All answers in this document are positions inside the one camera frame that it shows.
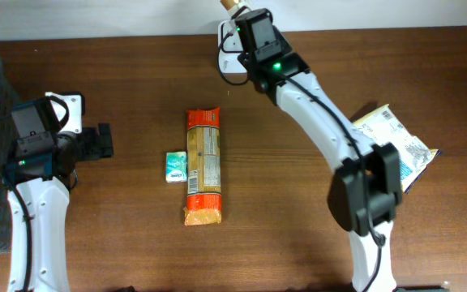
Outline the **small teal tissue pack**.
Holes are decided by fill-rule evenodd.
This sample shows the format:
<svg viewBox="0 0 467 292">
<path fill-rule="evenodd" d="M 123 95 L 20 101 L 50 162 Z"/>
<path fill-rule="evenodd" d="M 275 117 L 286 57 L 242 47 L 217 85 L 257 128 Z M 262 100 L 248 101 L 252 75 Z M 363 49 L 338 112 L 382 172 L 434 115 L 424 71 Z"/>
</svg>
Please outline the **small teal tissue pack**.
<svg viewBox="0 0 467 292">
<path fill-rule="evenodd" d="M 187 181 L 186 152 L 166 153 L 165 180 L 168 183 L 184 183 Z"/>
</svg>

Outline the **orange pasta packet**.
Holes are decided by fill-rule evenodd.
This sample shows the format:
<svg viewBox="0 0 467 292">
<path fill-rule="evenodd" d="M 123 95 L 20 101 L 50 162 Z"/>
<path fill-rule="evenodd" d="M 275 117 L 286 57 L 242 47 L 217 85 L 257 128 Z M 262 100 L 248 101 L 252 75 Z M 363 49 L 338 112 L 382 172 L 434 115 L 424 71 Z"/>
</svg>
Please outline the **orange pasta packet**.
<svg viewBox="0 0 467 292">
<path fill-rule="evenodd" d="M 187 114 L 186 226 L 222 220 L 220 112 L 192 109 Z"/>
</svg>

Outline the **white tube with tan cap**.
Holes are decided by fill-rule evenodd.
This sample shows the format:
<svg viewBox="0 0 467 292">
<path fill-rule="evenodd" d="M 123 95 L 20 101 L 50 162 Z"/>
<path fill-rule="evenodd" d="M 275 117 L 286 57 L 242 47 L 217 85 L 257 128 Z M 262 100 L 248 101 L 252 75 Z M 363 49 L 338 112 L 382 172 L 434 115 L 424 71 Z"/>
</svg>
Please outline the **white tube with tan cap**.
<svg viewBox="0 0 467 292">
<path fill-rule="evenodd" d="M 243 7 L 251 9 L 251 2 L 249 0 L 220 0 L 220 3 L 230 16 L 233 16 Z"/>
</svg>

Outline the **yellow snack bag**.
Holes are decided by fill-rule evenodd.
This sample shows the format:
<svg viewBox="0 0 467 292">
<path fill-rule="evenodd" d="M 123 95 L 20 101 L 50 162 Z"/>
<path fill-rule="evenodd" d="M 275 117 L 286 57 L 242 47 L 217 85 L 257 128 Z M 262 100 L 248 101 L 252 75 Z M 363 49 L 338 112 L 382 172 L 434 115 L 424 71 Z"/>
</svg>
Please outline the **yellow snack bag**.
<svg viewBox="0 0 467 292">
<path fill-rule="evenodd" d="M 353 122 L 366 136 L 383 146 L 391 143 L 400 155 L 401 187 L 408 194 L 428 165 L 440 155 L 438 149 L 428 148 L 416 135 L 411 135 L 403 123 L 382 105 Z"/>
</svg>

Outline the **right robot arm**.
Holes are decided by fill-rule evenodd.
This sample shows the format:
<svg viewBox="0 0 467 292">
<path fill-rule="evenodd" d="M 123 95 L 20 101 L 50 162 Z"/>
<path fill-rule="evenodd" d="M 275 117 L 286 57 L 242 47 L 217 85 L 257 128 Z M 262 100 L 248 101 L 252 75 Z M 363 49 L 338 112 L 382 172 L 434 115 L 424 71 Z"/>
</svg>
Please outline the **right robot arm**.
<svg viewBox="0 0 467 292">
<path fill-rule="evenodd" d="M 238 61 L 265 93 L 306 132 L 332 171 L 328 208 L 349 234 L 356 291 L 394 291 L 390 239 L 402 201 L 400 155 L 363 134 L 328 98 L 267 9 L 232 18 Z"/>
</svg>

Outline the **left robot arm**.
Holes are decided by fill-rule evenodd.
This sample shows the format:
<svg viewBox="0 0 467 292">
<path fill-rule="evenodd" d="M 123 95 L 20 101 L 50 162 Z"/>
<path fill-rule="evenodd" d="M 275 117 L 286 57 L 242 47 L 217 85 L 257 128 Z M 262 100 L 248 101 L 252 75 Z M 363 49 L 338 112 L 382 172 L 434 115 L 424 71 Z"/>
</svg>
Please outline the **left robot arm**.
<svg viewBox="0 0 467 292">
<path fill-rule="evenodd" d="M 11 117 L 18 133 L 2 180 L 11 208 L 9 291 L 68 291 L 65 224 L 81 161 L 114 154 L 108 123 L 84 127 L 80 92 L 48 92 L 17 105 Z"/>
</svg>

